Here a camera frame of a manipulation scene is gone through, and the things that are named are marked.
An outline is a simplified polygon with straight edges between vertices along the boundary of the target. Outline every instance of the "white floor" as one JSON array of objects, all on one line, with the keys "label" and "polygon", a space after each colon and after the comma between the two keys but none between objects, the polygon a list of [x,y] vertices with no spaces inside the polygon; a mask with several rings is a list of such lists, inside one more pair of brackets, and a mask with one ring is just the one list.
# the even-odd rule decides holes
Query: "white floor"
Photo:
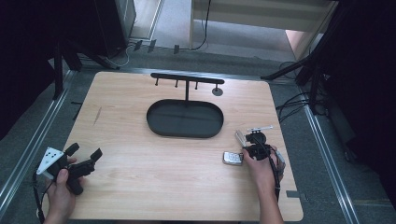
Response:
[{"label": "white floor", "polygon": [[[139,14],[147,11],[139,6],[141,4],[138,2],[142,1],[135,0],[137,18],[135,26],[138,25]],[[145,2],[147,1],[158,2],[158,0],[146,0]],[[158,20],[153,28],[150,40],[156,39],[156,47],[172,49],[175,45],[179,45],[182,49],[188,48],[190,45],[191,1],[163,0]],[[200,46],[204,39],[205,21],[194,21],[193,47]],[[199,50],[279,62],[295,61],[284,30],[224,22],[208,22],[206,41]]]}]

